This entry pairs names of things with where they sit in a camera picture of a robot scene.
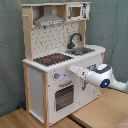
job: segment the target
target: faucet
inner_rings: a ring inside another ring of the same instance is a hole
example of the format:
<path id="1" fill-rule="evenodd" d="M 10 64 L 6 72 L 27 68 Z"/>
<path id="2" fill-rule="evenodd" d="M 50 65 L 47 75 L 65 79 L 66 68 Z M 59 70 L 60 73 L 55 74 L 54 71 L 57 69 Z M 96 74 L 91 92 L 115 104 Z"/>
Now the faucet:
<path id="1" fill-rule="evenodd" d="M 82 41 L 82 35 L 80 33 L 74 33 L 71 38 L 70 38 L 70 43 L 68 44 L 67 48 L 68 49 L 72 49 L 73 47 L 75 47 L 75 44 L 73 44 L 72 39 L 75 35 L 79 35 L 80 36 L 80 41 Z"/>

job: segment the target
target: red burner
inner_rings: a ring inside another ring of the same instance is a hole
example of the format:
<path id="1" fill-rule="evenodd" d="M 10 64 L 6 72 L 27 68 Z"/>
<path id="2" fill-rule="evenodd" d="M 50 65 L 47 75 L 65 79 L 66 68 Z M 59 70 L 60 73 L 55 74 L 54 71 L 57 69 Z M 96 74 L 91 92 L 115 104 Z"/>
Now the red burner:
<path id="1" fill-rule="evenodd" d="M 55 56 L 55 58 L 62 58 L 62 56 Z"/>
<path id="2" fill-rule="evenodd" d="M 44 59 L 43 61 L 45 61 L 45 62 L 49 62 L 49 61 L 51 61 L 50 59 Z"/>

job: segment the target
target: oven door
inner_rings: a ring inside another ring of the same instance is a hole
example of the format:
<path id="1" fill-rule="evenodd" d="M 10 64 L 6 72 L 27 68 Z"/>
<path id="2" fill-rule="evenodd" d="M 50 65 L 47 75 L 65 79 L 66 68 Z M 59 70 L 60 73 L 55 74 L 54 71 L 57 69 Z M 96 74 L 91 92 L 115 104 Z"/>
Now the oven door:
<path id="1" fill-rule="evenodd" d="M 49 88 L 49 123 L 54 124 L 79 108 L 79 80 Z"/>

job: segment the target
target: stovetop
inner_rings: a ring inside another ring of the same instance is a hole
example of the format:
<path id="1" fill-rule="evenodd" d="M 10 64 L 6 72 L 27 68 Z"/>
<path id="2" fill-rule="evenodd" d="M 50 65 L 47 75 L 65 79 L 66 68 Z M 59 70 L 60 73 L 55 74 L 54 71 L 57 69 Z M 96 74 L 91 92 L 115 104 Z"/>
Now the stovetop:
<path id="1" fill-rule="evenodd" d="M 69 59 L 73 59 L 73 57 L 63 55 L 61 53 L 54 53 L 51 55 L 36 58 L 33 61 L 48 67 L 50 65 L 61 63 Z"/>

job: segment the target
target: backsplash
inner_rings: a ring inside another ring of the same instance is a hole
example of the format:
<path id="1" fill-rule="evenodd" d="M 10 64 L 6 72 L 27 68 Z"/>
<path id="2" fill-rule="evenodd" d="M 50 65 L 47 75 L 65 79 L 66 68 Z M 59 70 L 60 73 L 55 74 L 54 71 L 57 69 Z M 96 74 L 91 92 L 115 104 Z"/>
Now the backsplash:
<path id="1" fill-rule="evenodd" d="M 66 50 L 70 37 L 78 33 L 79 22 L 35 27 L 31 30 L 33 58 L 41 57 Z M 73 38 L 73 43 L 78 46 L 78 36 Z"/>

